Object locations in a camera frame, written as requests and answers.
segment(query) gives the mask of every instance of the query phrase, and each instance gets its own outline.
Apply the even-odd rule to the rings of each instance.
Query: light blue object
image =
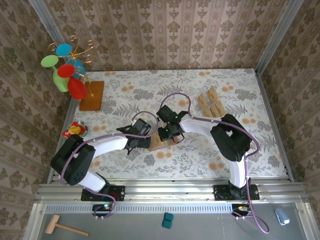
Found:
[[[84,65],[79,60],[77,60],[77,59],[76,60],[73,60],[73,59],[69,60],[69,58],[67,58],[67,63],[72,64],[72,65],[74,64],[74,68],[75,68],[76,72],[83,74],[83,75],[86,73],[86,69],[85,69]],[[74,73],[72,75],[72,77],[74,77],[75,79],[81,78],[81,76],[77,73]]]
[[[70,54],[72,46],[68,43],[61,44],[56,47],[55,53],[60,57],[66,57]]]
[[[275,210],[275,214],[281,225],[286,225],[290,223],[289,217],[285,214],[285,212],[281,208],[277,208]]]

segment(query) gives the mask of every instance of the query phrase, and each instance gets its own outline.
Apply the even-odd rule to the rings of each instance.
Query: wooden board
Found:
[[[79,111],[99,111],[101,109],[102,96],[104,94],[104,81],[92,81],[90,84],[90,92],[80,102]]]

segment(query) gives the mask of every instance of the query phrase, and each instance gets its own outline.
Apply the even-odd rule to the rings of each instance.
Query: patterned wallpaper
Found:
[[[320,226],[320,1],[304,1],[262,79]]]
[[[44,0],[93,71],[255,68],[289,0]]]
[[[40,65],[52,40],[28,1],[0,1],[0,239],[22,239],[70,102]]]

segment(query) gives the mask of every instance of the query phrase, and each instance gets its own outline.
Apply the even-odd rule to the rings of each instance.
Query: wooden mallet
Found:
[[[66,230],[69,230],[69,231],[72,231],[72,232],[75,232],[78,234],[83,234],[83,235],[89,236],[89,233],[87,233],[85,231],[80,231],[80,230],[75,229],[73,227],[59,224],[58,223],[59,218],[60,218],[60,215],[55,214],[52,216],[51,221],[49,222],[48,226],[46,227],[46,230],[45,230],[46,234],[52,234],[53,231],[55,230],[55,227],[59,227],[59,228],[66,229]]]

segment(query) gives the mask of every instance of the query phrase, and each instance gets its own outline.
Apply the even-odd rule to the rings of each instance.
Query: teal block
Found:
[[[174,219],[174,215],[171,213],[165,212],[163,219],[172,222],[172,220]]]
[[[164,219],[162,221],[162,227],[170,229],[172,227],[172,222]]]

